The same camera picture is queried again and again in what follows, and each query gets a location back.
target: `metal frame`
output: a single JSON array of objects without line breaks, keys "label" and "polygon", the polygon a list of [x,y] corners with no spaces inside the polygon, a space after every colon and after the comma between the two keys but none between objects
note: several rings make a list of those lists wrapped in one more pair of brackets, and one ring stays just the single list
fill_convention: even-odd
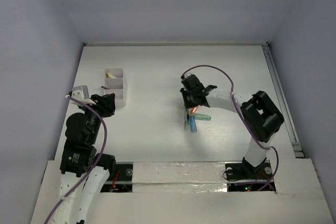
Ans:
[{"label": "metal frame", "polygon": [[279,76],[278,76],[278,72],[277,69],[275,67],[273,58],[272,58],[272,54],[271,51],[267,46],[262,46],[263,48],[263,52],[265,55],[265,59],[266,59],[266,63],[268,66],[268,70],[269,73],[271,75],[271,79],[274,85],[274,89],[275,92],[277,94],[277,98],[280,104],[280,109],[282,111],[282,114],[284,115],[285,118],[285,124],[286,124],[286,128],[287,128],[287,132],[289,135],[289,139],[292,143],[292,147],[293,147],[293,151],[295,153],[295,157],[296,158],[304,158],[304,153],[302,152],[302,148],[301,148],[301,144],[299,142],[298,136],[296,134],[296,130],[295,130],[295,126],[292,120],[292,117],[290,115],[289,109],[288,109],[288,105],[287,105],[287,101],[284,95],[284,91],[282,89],[280,80],[279,80]]}]

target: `white table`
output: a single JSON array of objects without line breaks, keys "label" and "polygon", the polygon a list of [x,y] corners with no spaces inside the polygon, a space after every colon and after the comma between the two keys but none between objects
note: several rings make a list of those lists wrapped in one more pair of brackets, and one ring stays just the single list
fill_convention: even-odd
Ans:
[{"label": "white table", "polygon": [[[87,85],[90,94],[103,94],[105,68],[124,68],[128,81],[125,108],[107,118],[105,153],[117,162],[239,161],[250,137],[235,113],[200,108],[212,116],[197,122],[198,132],[183,129],[184,109],[180,76],[189,67],[214,65],[225,70],[235,92],[266,91],[277,96],[261,46],[153,46],[84,47],[75,86]],[[193,71],[206,86],[229,90],[226,77],[209,68]],[[69,105],[68,116],[78,112]],[[59,161],[65,123],[55,161],[49,162],[32,223],[42,223],[56,201]],[[95,147],[100,150],[103,130]],[[309,159],[295,159],[286,126],[272,141],[280,156],[275,178],[277,194],[252,193],[105,193],[99,197],[92,223],[332,223],[330,213]],[[275,156],[268,154],[275,166]]]}]

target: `wall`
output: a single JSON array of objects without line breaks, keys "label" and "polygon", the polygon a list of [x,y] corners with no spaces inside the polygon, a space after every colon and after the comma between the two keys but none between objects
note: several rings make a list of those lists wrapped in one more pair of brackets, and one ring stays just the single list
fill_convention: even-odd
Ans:
[{"label": "wall", "polygon": [[0,0],[0,216],[30,223],[82,43],[59,0]]},{"label": "wall", "polygon": [[336,0],[297,0],[271,43],[294,124],[336,221]]},{"label": "wall", "polygon": [[270,41],[294,0],[64,0],[85,42]]}]

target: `green marker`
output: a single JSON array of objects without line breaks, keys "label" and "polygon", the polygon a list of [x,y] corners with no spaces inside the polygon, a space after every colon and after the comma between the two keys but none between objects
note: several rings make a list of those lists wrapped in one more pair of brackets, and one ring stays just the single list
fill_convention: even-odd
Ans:
[{"label": "green marker", "polygon": [[211,116],[198,114],[198,113],[194,114],[194,118],[195,118],[195,120],[201,120],[201,121],[210,121],[211,120]]}]

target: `white box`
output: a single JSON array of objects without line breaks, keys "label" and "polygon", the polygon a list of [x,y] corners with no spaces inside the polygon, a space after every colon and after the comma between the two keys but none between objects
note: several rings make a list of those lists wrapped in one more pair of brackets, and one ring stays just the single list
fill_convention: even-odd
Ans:
[{"label": "white box", "polygon": [[104,70],[104,94],[115,94],[115,107],[121,108],[126,106],[127,82],[123,68],[105,68]]}]

